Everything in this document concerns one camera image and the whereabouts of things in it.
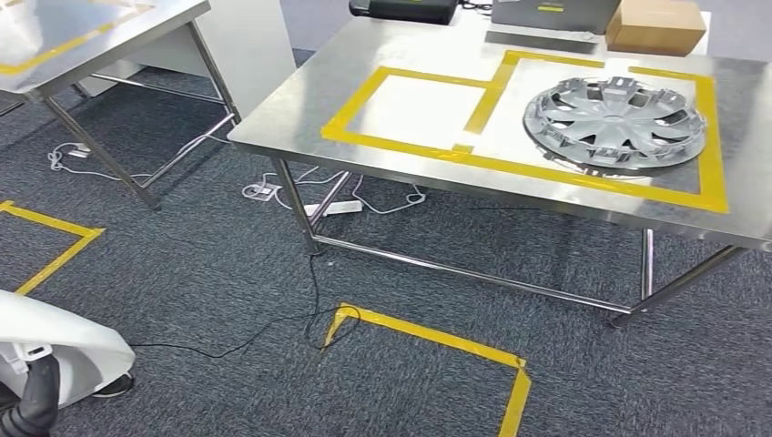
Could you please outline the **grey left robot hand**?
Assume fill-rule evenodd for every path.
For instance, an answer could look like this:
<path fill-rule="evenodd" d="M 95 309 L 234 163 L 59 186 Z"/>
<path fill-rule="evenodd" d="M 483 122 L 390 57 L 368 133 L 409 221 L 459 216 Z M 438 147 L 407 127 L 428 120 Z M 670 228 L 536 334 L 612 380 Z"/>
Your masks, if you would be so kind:
<path fill-rule="evenodd" d="M 58 415 L 59 390 L 59 363 L 53 355 L 29 364 L 20 395 L 1 381 L 1 435 L 49 436 Z"/>

